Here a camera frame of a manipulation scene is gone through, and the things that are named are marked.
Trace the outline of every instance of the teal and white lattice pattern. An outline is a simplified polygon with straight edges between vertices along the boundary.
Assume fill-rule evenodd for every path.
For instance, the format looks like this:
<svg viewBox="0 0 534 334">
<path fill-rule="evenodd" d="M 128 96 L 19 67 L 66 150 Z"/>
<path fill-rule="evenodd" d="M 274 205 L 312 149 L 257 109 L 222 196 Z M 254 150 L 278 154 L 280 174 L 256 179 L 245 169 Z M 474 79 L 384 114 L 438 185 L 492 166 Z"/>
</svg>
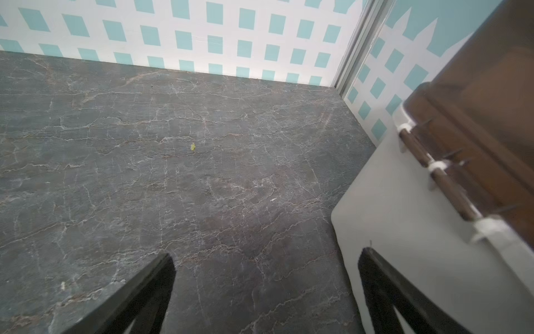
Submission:
<svg viewBox="0 0 534 334">
<path fill-rule="evenodd" d="M 330 86 L 365 1 L 2 1 L 0 50 Z"/>
<path fill-rule="evenodd" d="M 431 81 L 500 0 L 397 0 L 344 100 L 375 145 L 391 115 Z"/>
</svg>

